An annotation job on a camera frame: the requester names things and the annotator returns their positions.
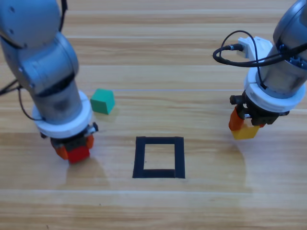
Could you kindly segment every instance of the white cable connector housing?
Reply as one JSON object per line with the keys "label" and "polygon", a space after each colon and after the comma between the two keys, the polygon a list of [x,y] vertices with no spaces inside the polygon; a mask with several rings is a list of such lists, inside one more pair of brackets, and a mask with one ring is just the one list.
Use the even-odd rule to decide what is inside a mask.
{"label": "white cable connector housing", "polygon": [[[244,46],[243,52],[237,53],[244,58],[249,58],[251,61],[256,60],[255,47],[250,37],[239,38],[239,43]],[[270,41],[260,37],[255,37],[258,59],[267,57],[273,45]],[[306,87],[303,85],[294,96],[286,99],[275,98],[269,96],[263,91],[256,82],[258,77],[257,67],[250,68],[244,80],[244,90],[249,99],[260,108],[275,112],[283,113],[288,112],[295,108],[304,98]]]}

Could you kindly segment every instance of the black tape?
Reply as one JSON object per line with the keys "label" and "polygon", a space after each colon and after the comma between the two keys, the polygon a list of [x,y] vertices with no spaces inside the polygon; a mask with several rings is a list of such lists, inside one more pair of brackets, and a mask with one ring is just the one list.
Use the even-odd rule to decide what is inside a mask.
{"label": "black tape", "polygon": [[[175,169],[144,169],[145,145],[175,145]],[[133,178],[182,178],[185,176],[184,139],[181,137],[136,137]]]}

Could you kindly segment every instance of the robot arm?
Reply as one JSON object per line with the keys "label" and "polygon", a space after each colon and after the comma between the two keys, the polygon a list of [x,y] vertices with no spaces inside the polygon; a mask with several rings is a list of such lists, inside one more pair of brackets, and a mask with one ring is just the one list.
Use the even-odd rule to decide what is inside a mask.
{"label": "robot arm", "polygon": [[[98,127],[88,125],[92,109],[77,89],[79,63],[60,31],[62,24],[56,0],[0,2],[2,50],[19,84],[35,103],[35,124],[42,136],[51,138],[56,150],[64,147],[73,151],[80,147],[76,140],[86,146],[86,138]],[[69,150],[63,158],[69,159]]]}
{"label": "robot arm", "polygon": [[[230,97],[231,104],[236,105],[229,122],[235,138],[253,138],[259,127],[271,125],[278,117],[288,115],[304,98],[304,83],[307,80],[305,4],[306,0],[298,0],[286,12],[274,31],[273,45],[262,38],[254,39],[258,60],[264,60],[254,62],[253,66],[259,68],[249,69],[243,94]],[[256,51],[252,39],[240,38],[239,44],[242,52],[238,53],[255,61]],[[304,47],[303,52],[295,52],[298,47]],[[266,65],[266,62],[277,58],[279,61]],[[251,118],[253,127],[244,126],[244,120],[248,118]]]}

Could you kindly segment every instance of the red block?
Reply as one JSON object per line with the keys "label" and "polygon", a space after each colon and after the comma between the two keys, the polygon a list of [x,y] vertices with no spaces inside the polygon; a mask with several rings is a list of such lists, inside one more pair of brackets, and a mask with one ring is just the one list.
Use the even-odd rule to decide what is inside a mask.
{"label": "red block", "polygon": [[90,151],[86,146],[78,147],[67,152],[69,163],[74,164],[83,161],[90,156]]}

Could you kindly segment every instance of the orange gripper pad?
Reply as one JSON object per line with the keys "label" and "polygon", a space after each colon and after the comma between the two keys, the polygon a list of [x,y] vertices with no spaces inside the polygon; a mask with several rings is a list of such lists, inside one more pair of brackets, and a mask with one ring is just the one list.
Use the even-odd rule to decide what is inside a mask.
{"label": "orange gripper pad", "polygon": [[93,147],[93,145],[94,145],[94,137],[93,135],[90,135],[86,139],[86,146],[90,150]]}
{"label": "orange gripper pad", "polygon": [[64,160],[67,160],[68,159],[68,155],[67,155],[67,151],[66,151],[66,148],[65,146],[62,146],[58,149],[55,149],[55,151],[57,152],[57,154]]}
{"label": "orange gripper pad", "polygon": [[243,127],[244,120],[238,116],[236,108],[233,110],[230,121],[229,121],[229,128],[231,131],[240,130]]}

